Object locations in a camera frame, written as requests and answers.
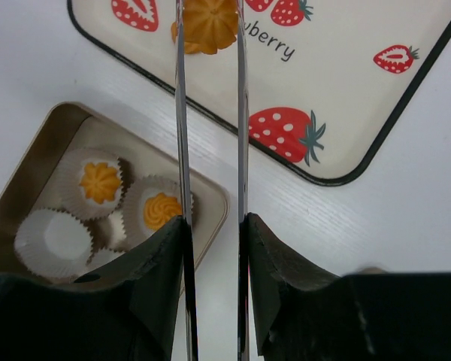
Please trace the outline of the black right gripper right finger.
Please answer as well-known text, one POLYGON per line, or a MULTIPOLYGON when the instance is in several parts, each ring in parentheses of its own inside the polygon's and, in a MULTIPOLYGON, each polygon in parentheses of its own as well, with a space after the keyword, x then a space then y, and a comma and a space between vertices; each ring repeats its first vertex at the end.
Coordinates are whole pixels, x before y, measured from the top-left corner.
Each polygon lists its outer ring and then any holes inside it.
POLYGON ((248 216, 253 316, 266 360, 451 360, 451 272, 339 277, 248 216))

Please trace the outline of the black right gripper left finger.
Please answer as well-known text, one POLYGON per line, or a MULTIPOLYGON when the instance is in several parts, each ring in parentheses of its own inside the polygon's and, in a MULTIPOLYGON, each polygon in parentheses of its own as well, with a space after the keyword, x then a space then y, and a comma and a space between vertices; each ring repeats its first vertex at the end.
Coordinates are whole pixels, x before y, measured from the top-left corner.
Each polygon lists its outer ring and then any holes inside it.
POLYGON ((169 360, 183 219, 72 284, 0 273, 0 360, 169 360))

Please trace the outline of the silver metal tongs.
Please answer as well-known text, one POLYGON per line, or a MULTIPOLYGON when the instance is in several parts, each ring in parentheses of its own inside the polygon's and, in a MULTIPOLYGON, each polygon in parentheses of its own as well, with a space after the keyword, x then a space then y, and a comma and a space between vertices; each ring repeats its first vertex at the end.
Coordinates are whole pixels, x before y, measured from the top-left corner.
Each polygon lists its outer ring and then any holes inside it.
MULTIPOLYGON (((247 240, 249 90, 244 3, 238 1, 238 360, 248 360, 249 352, 249 249, 247 240)), ((186 353, 198 359, 198 329, 195 298, 195 269, 192 241, 192 194, 190 189, 189 148, 186 115, 184 2, 175 2, 176 70, 175 110, 180 170, 180 200, 186 238, 183 244, 183 279, 186 307, 186 353)))

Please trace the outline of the orange swirl cookie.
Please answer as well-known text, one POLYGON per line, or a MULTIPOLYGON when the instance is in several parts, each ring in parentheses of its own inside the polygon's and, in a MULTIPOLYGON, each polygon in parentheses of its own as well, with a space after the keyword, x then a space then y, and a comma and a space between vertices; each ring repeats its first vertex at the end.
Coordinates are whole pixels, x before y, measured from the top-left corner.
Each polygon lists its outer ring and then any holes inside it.
POLYGON ((177 197, 158 193, 144 203, 143 219, 147 228, 154 231, 162 228, 171 218, 182 214, 182 206, 177 197))
POLYGON ((233 0, 183 1, 184 52, 217 54, 233 45, 238 34, 238 6, 233 0))
POLYGON ((104 202, 116 200, 116 193, 122 181, 119 170, 107 162, 89 162, 84 166, 83 176, 79 185, 84 191, 86 199, 102 205, 104 202))

